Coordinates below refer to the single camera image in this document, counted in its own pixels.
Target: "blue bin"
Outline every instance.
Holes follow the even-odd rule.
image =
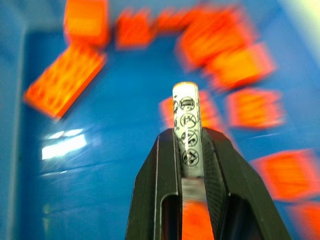
[[[229,131],[249,162],[293,149],[320,156],[319,67],[276,0],[240,2],[279,67],[255,86],[283,93],[286,124]],[[126,6],[157,14],[168,4],[117,0],[110,12],[114,22]],[[135,176],[164,129],[158,104],[181,81],[210,89],[199,71],[182,70],[173,54],[176,35],[157,37],[146,50],[116,51],[112,42],[106,66],[62,120],[39,113],[22,95],[67,47],[64,6],[65,0],[0,1],[1,240],[124,239]],[[209,91],[227,123],[227,94]],[[290,204],[275,204],[292,238],[302,240]]]

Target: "white tube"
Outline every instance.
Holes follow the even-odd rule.
[[[198,86],[180,82],[173,87],[174,133],[178,138],[182,177],[204,176],[202,124]]]

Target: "printed symbol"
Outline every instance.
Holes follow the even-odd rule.
[[[196,133],[194,131],[189,130],[188,131],[188,139],[187,140],[188,140],[188,146],[189,147],[193,147],[194,145],[197,144],[198,137],[197,137],[197,135],[196,135]],[[183,145],[186,144],[186,132],[182,133],[181,141],[182,141]]]
[[[197,123],[196,117],[191,113],[186,113],[180,118],[180,124],[182,127],[187,126],[188,129],[193,128]]]
[[[189,96],[186,96],[180,100],[180,108],[183,111],[189,112],[195,108],[195,105],[195,101]]]
[[[177,114],[178,108],[179,108],[178,102],[174,100],[173,101],[173,114]]]
[[[174,120],[174,130],[180,130],[180,127],[178,127],[177,118],[175,118],[175,120]]]
[[[199,162],[199,154],[196,150],[190,148],[182,154],[182,161],[187,166],[195,166]]]

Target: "black plastic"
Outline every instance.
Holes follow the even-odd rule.
[[[291,240],[260,176],[222,133],[203,128],[204,183],[216,240]],[[177,138],[161,133],[134,183],[126,240],[180,240]]]

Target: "blue container wall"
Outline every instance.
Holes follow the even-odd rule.
[[[175,0],[174,6],[194,3]],[[284,93],[287,124],[258,132],[231,129],[232,135],[248,161],[297,148],[313,148],[320,156],[320,99],[313,84],[318,66],[276,0],[242,3],[279,66],[258,87]],[[0,39],[0,120],[5,126],[0,134],[0,239],[123,239],[134,178],[164,129],[158,103],[181,81],[209,89],[199,71],[183,72],[173,54],[176,36],[158,37],[146,50],[126,52],[115,51],[112,42],[106,49],[107,65],[66,116],[55,122],[40,114],[23,104],[21,96],[66,48],[64,5],[64,0],[0,2],[0,33],[5,36]],[[110,1],[113,21],[126,6],[150,6],[156,14],[168,5]],[[226,94],[211,95],[227,120]],[[61,132],[68,136],[56,137]],[[43,157],[45,150],[69,145],[76,147]],[[288,205],[276,206],[293,239],[299,240]]]

